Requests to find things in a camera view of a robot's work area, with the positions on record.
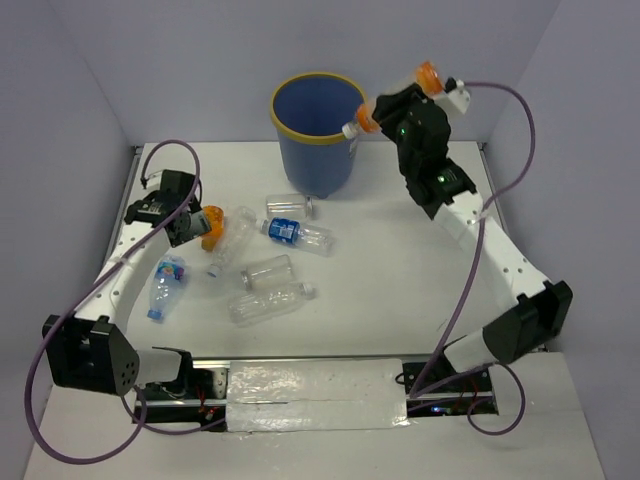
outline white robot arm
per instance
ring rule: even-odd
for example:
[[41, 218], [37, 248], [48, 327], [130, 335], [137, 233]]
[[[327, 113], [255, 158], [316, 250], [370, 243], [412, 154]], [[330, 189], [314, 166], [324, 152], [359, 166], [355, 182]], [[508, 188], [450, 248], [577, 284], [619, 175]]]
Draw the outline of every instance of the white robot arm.
[[[120, 396], [134, 385], [151, 382], [167, 384], [176, 393], [185, 388], [193, 369], [188, 352], [168, 348], [136, 351], [125, 335], [133, 305], [160, 258], [169, 248], [210, 231], [199, 202], [192, 199], [188, 211], [128, 258], [124, 254], [175, 212], [193, 182], [193, 175], [164, 170], [147, 183], [148, 195], [129, 206], [116, 247], [100, 276], [119, 262], [122, 266], [78, 307], [47, 346], [57, 385]], [[57, 319], [49, 317], [43, 335]]]
[[485, 205], [475, 184], [448, 158], [448, 117], [464, 114], [469, 102], [464, 83], [449, 78], [433, 97], [417, 84], [380, 95], [371, 115], [398, 148], [400, 173], [413, 200], [463, 251], [475, 252], [484, 224], [479, 273], [504, 313], [436, 352], [441, 375], [514, 362], [560, 333], [573, 298], [565, 282], [552, 284], [531, 265], [493, 218], [482, 218]]

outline blue bucket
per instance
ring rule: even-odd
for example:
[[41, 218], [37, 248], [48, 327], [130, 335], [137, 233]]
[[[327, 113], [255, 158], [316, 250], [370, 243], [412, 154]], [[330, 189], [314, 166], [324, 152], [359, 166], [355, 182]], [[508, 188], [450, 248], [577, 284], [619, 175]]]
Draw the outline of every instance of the blue bucket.
[[357, 83], [327, 72], [296, 75], [273, 93], [271, 120], [284, 170], [300, 192], [326, 198], [346, 183], [357, 139], [347, 140], [342, 126], [364, 100]]

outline yellow bucket rim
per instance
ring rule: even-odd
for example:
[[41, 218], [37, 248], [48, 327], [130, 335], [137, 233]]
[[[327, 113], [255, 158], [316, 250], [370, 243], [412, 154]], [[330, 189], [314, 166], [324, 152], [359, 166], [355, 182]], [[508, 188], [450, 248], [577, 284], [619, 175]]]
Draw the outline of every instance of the yellow bucket rim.
[[342, 134], [342, 132], [340, 133], [334, 133], [333, 135], [306, 135], [304, 133], [300, 133], [300, 132], [296, 132], [295, 130], [292, 130], [291, 128], [287, 127], [284, 123], [282, 123], [280, 121], [280, 119], [278, 118], [278, 116], [276, 115], [276, 111], [273, 108], [273, 105], [275, 103], [276, 97], [278, 95], [278, 93], [280, 93], [280, 91], [286, 87], [287, 85], [289, 85], [292, 82], [295, 82], [297, 80], [303, 79], [303, 78], [311, 78], [311, 77], [329, 77], [329, 78], [334, 78], [336, 80], [340, 80], [350, 86], [352, 86], [353, 88], [355, 88], [358, 93], [360, 94], [360, 96], [362, 97], [362, 101], [364, 102], [367, 99], [366, 94], [364, 93], [364, 90], [362, 89], [362, 87], [360, 85], [358, 85], [358, 83], [354, 82], [353, 80], [351, 80], [349, 77], [346, 77], [344, 75], [340, 75], [337, 73], [331, 73], [331, 72], [306, 72], [306, 73], [300, 73], [298, 75], [294, 75], [291, 78], [286, 79], [284, 82], [282, 82], [278, 88], [276, 88], [273, 92], [273, 95], [271, 96], [271, 106], [270, 106], [270, 110], [271, 110], [271, 121], [273, 122], [273, 124], [275, 125], [276, 129], [282, 133], [283, 135], [289, 137], [292, 140], [295, 140], [296, 142], [300, 142], [300, 143], [306, 143], [309, 145], [332, 145], [334, 143], [339, 143], [342, 142], [343, 140], [346, 140], [345, 136]]

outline gray wall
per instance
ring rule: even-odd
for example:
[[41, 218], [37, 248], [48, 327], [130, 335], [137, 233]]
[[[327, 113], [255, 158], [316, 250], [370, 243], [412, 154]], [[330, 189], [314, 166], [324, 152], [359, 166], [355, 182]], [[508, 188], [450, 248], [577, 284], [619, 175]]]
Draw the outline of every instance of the gray wall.
[[[515, 83], [559, 0], [51, 0], [129, 139], [273, 139], [284, 78], [328, 69], [371, 93], [425, 59]], [[504, 97], [478, 98], [456, 138], [486, 139]]]
[[[22, 392], [42, 323], [98, 272], [131, 154], [49, 4], [2, 3], [0, 477], [12, 480], [22, 478], [31, 451]], [[37, 383], [38, 412], [47, 370]]]
[[[502, 202], [524, 251], [574, 289], [560, 348], [609, 479], [638, 478], [639, 23], [636, 0], [561, 2], [518, 85], [538, 121], [535, 166]], [[489, 140], [498, 183], [526, 150], [512, 102]]]

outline plastic bottle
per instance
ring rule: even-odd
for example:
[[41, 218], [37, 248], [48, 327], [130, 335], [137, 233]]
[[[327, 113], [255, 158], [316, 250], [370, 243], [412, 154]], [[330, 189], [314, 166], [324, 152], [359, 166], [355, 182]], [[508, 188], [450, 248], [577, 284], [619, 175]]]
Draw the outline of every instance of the plastic bottle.
[[256, 229], [256, 214], [247, 207], [236, 208], [228, 220], [224, 235], [213, 249], [209, 275], [219, 277], [249, 243]]
[[149, 311], [147, 317], [162, 320], [167, 308], [176, 301], [184, 286], [186, 262], [181, 257], [165, 255], [158, 263], [149, 290]]
[[[438, 72], [430, 62], [424, 62], [418, 66], [409, 76], [395, 83], [381, 95], [392, 95], [401, 92], [412, 83], [417, 83], [424, 94], [432, 97], [444, 91], [442, 82], [438, 78]], [[342, 133], [351, 139], [362, 133], [374, 133], [380, 130], [380, 125], [373, 119], [376, 109], [377, 97], [370, 98], [358, 107], [354, 119], [343, 125]]]
[[301, 193], [267, 196], [267, 218], [288, 218], [289, 220], [306, 220], [311, 218], [313, 203], [311, 197]]
[[278, 242], [293, 245], [300, 250], [325, 257], [329, 256], [331, 247], [335, 242], [331, 230], [286, 218], [264, 220], [260, 227], [260, 233]]
[[209, 220], [211, 231], [200, 237], [202, 239], [200, 246], [203, 250], [212, 252], [216, 243], [218, 243], [218, 240], [220, 240], [220, 237], [222, 237], [224, 233], [224, 212], [221, 208], [214, 207], [213, 205], [203, 207], [202, 211], [204, 211], [207, 220]]
[[240, 276], [247, 291], [265, 290], [296, 279], [289, 255], [280, 255], [247, 265], [240, 272]]
[[229, 301], [231, 321], [249, 326], [297, 310], [315, 296], [313, 287], [305, 283], [288, 283], [268, 290], [250, 293]]

